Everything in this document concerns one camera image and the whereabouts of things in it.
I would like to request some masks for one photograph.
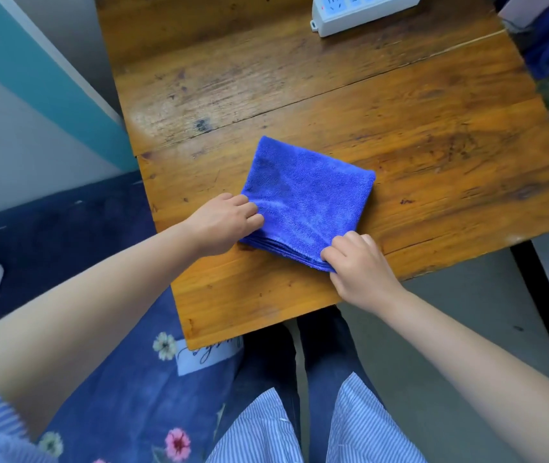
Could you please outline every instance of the hand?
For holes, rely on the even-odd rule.
[[[365,311],[380,315],[407,292],[368,234],[349,231],[336,236],[332,246],[321,251],[321,258],[336,270],[330,279],[343,300]]]
[[[212,198],[182,224],[196,237],[200,256],[220,255],[264,225],[257,205],[245,195],[223,193]]]

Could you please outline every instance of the wooden table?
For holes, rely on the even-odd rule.
[[[238,193],[258,139],[377,173],[359,230],[401,279],[549,231],[549,119],[487,0],[321,39],[311,0],[97,0],[161,231]],[[239,246],[172,284],[190,348],[339,301],[326,273]]]

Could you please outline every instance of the forearm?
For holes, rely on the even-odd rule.
[[[64,400],[197,257],[190,231],[176,225],[0,320],[0,396],[16,407],[31,435],[45,428]]]
[[[549,379],[409,293],[381,317],[532,462],[549,462]]]

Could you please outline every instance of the gray floor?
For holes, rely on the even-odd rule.
[[[407,281],[405,286],[549,376],[549,337],[509,250]],[[522,461],[398,334],[349,304],[339,307],[380,397],[428,461]],[[294,323],[288,326],[299,351],[298,388],[305,451],[309,426],[307,378],[297,328]]]

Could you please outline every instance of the dark blue pants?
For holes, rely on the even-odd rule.
[[[358,359],[347,323],[336,305],[298,317],[309,385],[309,463],[323,463],[334,403],[355,372],[377,396]],[[244,358],[233,381],[215,444],[255,398],[274,387],[300,441],[300,398],[292,335],[279,323],[244,335]]]

